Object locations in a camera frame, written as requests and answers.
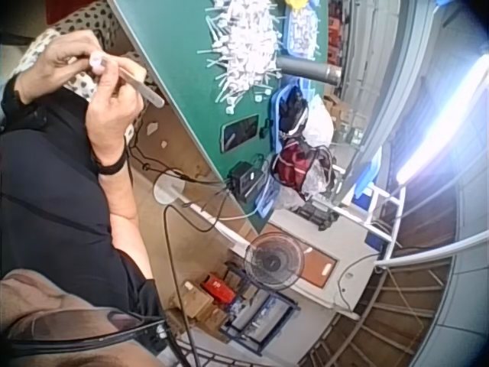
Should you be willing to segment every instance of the black wristband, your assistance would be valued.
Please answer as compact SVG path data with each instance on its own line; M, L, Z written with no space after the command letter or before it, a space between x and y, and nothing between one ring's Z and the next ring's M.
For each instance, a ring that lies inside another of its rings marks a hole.
M125 162L128 161L128 150L124 147L121 157L115 162L112 166L103 166L102 163L98 159L96 159L97 169L99 170L99 174L103 174L104 176L112 176L117 174L119 171L124 168Z

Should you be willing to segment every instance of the bright light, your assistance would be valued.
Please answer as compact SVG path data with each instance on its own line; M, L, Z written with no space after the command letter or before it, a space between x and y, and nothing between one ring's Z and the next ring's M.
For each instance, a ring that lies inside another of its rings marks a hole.
M323 277L325 277L326 275L328 275L329 271L331 270L331 264L326 264L326 266L324 267L324 269L322 270L322 273L321 275Z
M397 173L397 182L406 183L426 166L453 138L465 119L475 90L489 70L489 55L482 56L468 72L418 150Z

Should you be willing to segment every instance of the yellow container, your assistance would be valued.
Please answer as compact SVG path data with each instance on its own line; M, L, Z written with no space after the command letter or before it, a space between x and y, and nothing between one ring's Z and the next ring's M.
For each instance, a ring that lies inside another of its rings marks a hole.
M294 10L304 8L309 0L285 0L285 2Z

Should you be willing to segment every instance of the black eyeglasses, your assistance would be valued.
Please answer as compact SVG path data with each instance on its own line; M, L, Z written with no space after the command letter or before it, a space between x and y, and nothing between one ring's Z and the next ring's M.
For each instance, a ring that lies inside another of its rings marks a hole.
M20 319L14 326L7 334L12 358L83 352L138 340L148 334L165 339L168 331L165 319L113 308L54 311L28 322Z

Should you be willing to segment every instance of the small black box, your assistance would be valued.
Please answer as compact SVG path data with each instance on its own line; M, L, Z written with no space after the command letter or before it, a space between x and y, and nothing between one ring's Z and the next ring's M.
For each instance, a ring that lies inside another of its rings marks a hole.
M253 164L241 161L229 171L229 184L236 199L253 201L264 184L264 173Z

